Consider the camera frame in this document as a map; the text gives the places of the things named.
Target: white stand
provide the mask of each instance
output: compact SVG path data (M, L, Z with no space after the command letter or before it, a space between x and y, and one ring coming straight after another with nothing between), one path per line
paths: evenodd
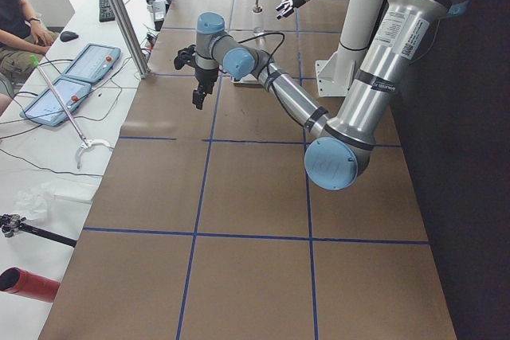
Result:
M338 49L327 61L316 61L319 96L346 96L368 50L383 0L350 0Z

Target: black mouse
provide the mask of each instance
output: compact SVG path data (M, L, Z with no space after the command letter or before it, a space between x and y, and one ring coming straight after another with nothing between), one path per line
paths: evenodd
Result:
M61 41L71 41L77 39L80 35L73 31L62 31L61 32Z

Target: person's arm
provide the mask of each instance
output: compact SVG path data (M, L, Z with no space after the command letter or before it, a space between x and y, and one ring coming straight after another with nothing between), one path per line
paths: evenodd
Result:
M28 41L23 40L20 37L13 35L12 33L4 31L3 29L0 29L0 43L3 43L14 49L38 53L40 55L45 55L49 49L49 46L42 47L40 45L29 43Z
M36 17L36 13L28 0L20 0L19 4L22 8L22 13L23 16L25 16L25 20L30 20L31 18ZM39 44L39 41L42 41L46 46L51 46L51 44L53 44L51 35L46 29L43 28L40 21L30 21L30 34L33 36L36 44Z

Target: red cylinder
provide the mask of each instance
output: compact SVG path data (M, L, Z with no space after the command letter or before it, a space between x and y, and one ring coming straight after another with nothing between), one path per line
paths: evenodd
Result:
M12 267L0 275L0 291L52 303L61 284L55 280Z

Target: dark wall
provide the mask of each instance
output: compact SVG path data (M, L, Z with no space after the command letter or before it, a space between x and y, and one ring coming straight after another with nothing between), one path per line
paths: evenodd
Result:
M459 340L508 340L510 0L470 1L392 110Z

